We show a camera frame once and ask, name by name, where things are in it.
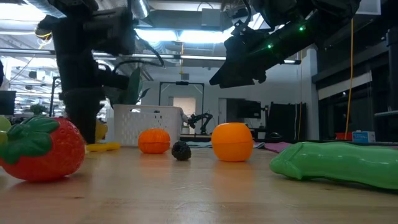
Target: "computer monitor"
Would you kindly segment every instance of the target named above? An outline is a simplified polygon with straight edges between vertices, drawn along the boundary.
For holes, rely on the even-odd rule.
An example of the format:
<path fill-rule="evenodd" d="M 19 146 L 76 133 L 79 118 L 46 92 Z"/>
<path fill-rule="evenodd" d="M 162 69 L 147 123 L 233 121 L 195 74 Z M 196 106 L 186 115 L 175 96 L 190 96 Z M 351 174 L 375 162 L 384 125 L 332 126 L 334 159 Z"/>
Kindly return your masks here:
<path fill-rule="evenodd" d="M 238 101 L 239 118 L 257 118 L 261 119 L 261 103 L 249 100 Z"/>
<path fill-rule="evenodd" d="M 14 115 L 17 91 L 0 91 L 0 115 Z"/>

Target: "orange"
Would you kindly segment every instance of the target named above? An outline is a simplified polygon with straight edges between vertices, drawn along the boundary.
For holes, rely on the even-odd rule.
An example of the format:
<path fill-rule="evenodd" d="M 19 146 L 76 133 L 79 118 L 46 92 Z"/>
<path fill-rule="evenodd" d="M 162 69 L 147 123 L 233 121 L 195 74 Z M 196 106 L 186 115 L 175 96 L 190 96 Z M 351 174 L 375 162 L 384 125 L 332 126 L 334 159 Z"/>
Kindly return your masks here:
<path fill-rule="evenodd" d="M 246 161 L 253 152 L 250 129 L 243 123 L 226 123 L 217 126 L 211 136 L 211 143 L 214 153 L 221 161 Z"/>
<path fill-rule="evenodd" d="M 138 147 L 143 153 L 164 153 L 170 148 L 170 135 L 163 129 L 148 129 L 139 135 Z"/>

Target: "wooden table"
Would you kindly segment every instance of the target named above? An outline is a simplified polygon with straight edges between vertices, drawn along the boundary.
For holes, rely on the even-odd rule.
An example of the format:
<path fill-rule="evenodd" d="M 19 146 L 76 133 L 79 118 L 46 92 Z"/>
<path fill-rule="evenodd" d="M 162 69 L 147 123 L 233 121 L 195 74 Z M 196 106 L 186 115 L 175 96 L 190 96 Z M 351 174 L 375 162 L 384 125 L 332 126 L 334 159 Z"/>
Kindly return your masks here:
<path fill-rule="evenodd" d="M 274 153 L 242 163 L 194 149 L 91 153 L 74 175 L 29 184 L 0 174 L 0 223 L 398 223 L 398 194 L 272 173 Z"/>

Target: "blue box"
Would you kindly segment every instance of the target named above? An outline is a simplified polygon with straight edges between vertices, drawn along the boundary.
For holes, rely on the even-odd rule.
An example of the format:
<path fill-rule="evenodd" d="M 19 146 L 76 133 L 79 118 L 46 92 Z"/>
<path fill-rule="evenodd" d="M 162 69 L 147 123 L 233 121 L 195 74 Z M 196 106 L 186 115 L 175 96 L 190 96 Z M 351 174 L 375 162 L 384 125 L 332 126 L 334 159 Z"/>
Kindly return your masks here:
<path fill-rule="evenodd" d="M 376 142 L 376 135 L 374 134 L 374 131 L 355 131 L 353 132 L 353 142 Z"/>

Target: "window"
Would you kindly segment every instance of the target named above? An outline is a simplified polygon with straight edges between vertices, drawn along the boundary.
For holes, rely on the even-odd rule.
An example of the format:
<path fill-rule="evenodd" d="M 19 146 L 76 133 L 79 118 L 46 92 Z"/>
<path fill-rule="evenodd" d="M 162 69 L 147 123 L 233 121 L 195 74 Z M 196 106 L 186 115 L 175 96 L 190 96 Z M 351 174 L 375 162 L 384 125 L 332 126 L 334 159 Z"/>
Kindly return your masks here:
<path fill-rule="evenodd" d="M 173 97 L 172 100 L 173 100 L 172 105 L 178 106 L 179 108 L 184 110 L 185 115 L 187 115 L 188 117 L 190 117 L 192 114 L 195 113 L 197 108 L 197 100 L 195 98 Z M 195 134 L 195 130 L 190 127 L 189 133 Z"/>

